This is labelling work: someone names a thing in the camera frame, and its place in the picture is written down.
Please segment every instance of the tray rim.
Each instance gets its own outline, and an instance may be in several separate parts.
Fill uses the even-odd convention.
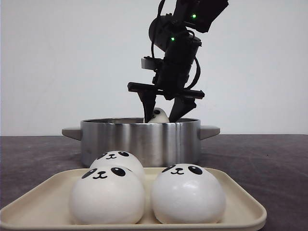
[[[33,226],[24,226],[24,225],[14,225],[10,223],[6,223],[2,221],[2,213],[5,212],[10,206],[13,206],[18,201],[22,200],[24,196],[27,196],[28,194],[32,193],[33,191],[37,190],[38,187],[41,187],[43,184],[45,184],[47,181],[50,181],[52,178],[55,178],[59,175],[67,174],[68,172],[73,171],[81,171],[88,168],[76,168],[71,169],[67,171],[62,171],[59,173],[56,173],[34,187],[33,189],[29,190],[16,200],[12,201],[5,207],[3,207],[0,210],[0,227],[10,230],[142,230],[142,229],[149,229],[149,230],[162,230],[162,229],[225,229],[225,230],[231,230],[231,229],[237,229],[237,230],[243,230],[243,229],[253,229],[258,228],[261,229],[266,222],[267,218],[267,212],[265,207],[258,202],[251,194],[249,194],[242,186],[240,186],[235,180],[233,180],[227,173],[215,169],[215,168],[209,168],[209,167],[203,167],[206,170],[213,170],[220,172],[220,174],[223,174],[228,180],[232,181],[236,186],[240,187],[243,191],[243,193],[248,196],[254,203],[261,209],[262,215],[254,220],[253,222],[249,222],[246,224],[236,224],[236,223],[203,223],[203,224],[97,224],[97,225],[41,225],[37,227]],[[164,167],[145,167],[145,170],[163,170]]]

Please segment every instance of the black cable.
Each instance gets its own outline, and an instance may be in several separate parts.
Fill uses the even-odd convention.
[[[194,61],[196,62],[196,65],[197,65],[196,74],[195,74],[195,76],[193,78],[192,83],[188,87],[186,87],[185,89],[191,89],[194,85],[196,85],[196,83],[199,80],[200,74],[201,74],[200,65],[199,65],[199,62],[198,62],[196,57],[194,58]]]
[[[154,35],[153,35],[152,44],[151,44],[152,58],[155,58],[154,57],[154,42],[155,42],[155,36],[156,36],[156,30],[157,30],[157,22],[159,20],[160,14],[162,12],[164,3],[165,3],[165,0],[161,0],[159,5],[158,5],[158,12],[157,12],[156,22],[155,22],[155,26],[154,26]]]
[[[181,31],[181,32],[179,32],[179,33],[177,33],[177,34],[175,34],[174,36],[179,36],[179,35],[182,35],[182,34],[186,34],[186,33],[192,33],[192,39],[194,38],[194,32],[192,31],[192,30],[183,30],[183,31]]]

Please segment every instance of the robotic arm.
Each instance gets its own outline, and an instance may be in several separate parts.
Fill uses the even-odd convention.
[[[166,100],[174,99],[169,116],[170,122],[176,122],[196,107],[195,99],[202,99],[204,93],[191,90],[200,76],[200,66],[196,58],[201,40],[193,28],[201,33],[208,32],[211,23],[228,6],[228,0],[177,0],[174,13],[161,16],[165,0],[161,0],[157,17],[149,28],[152,41],[152,57],[141,60],[143,69],[154,70],[153,85],[128,83],[128,90],[137,92],[143,104],[145,122],[151,119],[157,95]],[[154,57],[154,44],[165,52],[163,59]],[[197,71],[192,83],[185,87],[193,62]]]

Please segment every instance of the stainless steel pot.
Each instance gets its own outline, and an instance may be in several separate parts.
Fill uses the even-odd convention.
[[[64,128],[64,136],[81,141],[81,162],[90,166],[99,154],[123,150],[134,154],[144,167],[196,163],[200,140],[220,133],[201,126],[199,119],[176,123],[142,123],[143,118],[110,118],[81,121],[80,128]]]

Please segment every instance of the panda steamed bun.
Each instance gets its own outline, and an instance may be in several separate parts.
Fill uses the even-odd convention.
[[[145,192],[125,167],[91,168],[73,186],[69,211],[77,224],[135,224],[143,216]]]
[[[169,123],[169,119],[163,109],[156,107],[154,108],[152,118],[148,123]]]
[[[145,173],[140,161],[131,153],[124,151],[110,151],[101,154],[91,164],[90,168],[100,167],[104,165],[119,165],[124,166],[137,175],[144,182]]]
[[[152,185],[151,203],[162,223],[216,223],[226,208],[225,193],[218,180],[193,164],[163,170]]]

